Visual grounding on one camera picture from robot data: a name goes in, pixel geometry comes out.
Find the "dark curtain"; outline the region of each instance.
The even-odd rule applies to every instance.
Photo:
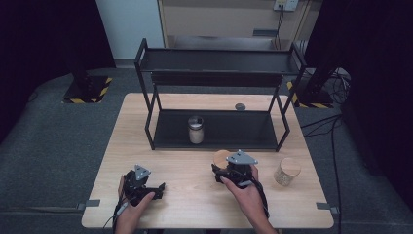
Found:
[[[0,9],[1,142],[37,86],[115,64],[93,0],[9,0]]]
[[[413,2],[324,0],[309,48],[314,67],[340,36],[337,67],[351,75],[343,113],[368,167],[386,176],[413,210]],[[348,31],[340,20],[348,19]]]

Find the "yellow and black hazard tape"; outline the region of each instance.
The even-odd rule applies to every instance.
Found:
[[[286,86],[289,90],[292,88],[292,83],[287,82]],[[302,103],[298,99],[297,95],[294,94],[292,97],[292,103],[295,107],[303,107],[303,108],[334,108],[334,106],[330,103]]]
[[[106,82],[102,90],[100,91],[99,97],[96,97],[96,98],[64,98],[63,103],[99,103],[103,100],[104,95],[106,95],[110,82],[112,82],[112,78],[108,77],[106,79]]]

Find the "person's left hand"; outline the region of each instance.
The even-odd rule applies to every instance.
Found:
[[[118,188],[118,194],[121,196],[122,187],[124,185],[124,176],[121,176],[121,182]],[[143,212],[148,207],[149,203],[152,201],[152,198],[155,196],[155,192],[148,193],[143,199],[134,207],[131,204],[128,204],[124,211],[118,216],[116,224],[116,233],[129,234],[133,233],[139,224],[139,220],[143,215]]]

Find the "hand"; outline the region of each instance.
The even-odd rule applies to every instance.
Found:
[[[121,177],[121,181],[118,188],[118,194],[121,196],[122,188],[124,185],[124,177]],[[133,233],[139,220],[142,217],[143,212],[148,207],[149,203],[152,201],[152,198],[155,196],[155,192],[148,193],[143,199],[134,207],[131,204],[128,204],[124,211],[118,216],[116,224],[116,233],[117,234],[129,234]]]
[[[251,165],[252,176],[258,181],[258,169]],[[264,205],[254,184],[245,189],[240,189],[230,179],[221,178],[222,182],[232,192],[244,215],[248,218],[257,233],[277,233],[268,221],[264,212]]]

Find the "wooden table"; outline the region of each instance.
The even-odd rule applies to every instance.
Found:
[[[246,109],[265,110],[272,96],[259,95],[190,95],[160,94],[163,107],[234,109],[241,102]],[[164,197],[151,202],[140,228],[251,228],[233,195],[215,181],[211,170],[213,154],[219,150],[152,150],[144,125],[147,107],[142,94],[125,97],[112,137],[94,183],[91,200],[98,207],[86,207],[82,224],[102,228],[113,215],[121,175],[135,164],[150,170],[146,185],[167,184]],[[156,115],[151,131],[155,130]],[[246,151],[258,160],[259,180],[264,186],[270,222],[276,228],[329,228],[333,225],[330,210],[319,210],[326,203],[312,158],[293,108],[287,111],[291,132],[280,152]],[[276,133],[283,131],[277,108],[272,118]],[[281,159],[291,157],[301,164],[301,174],[287,187],[278,185],[274,172]]]

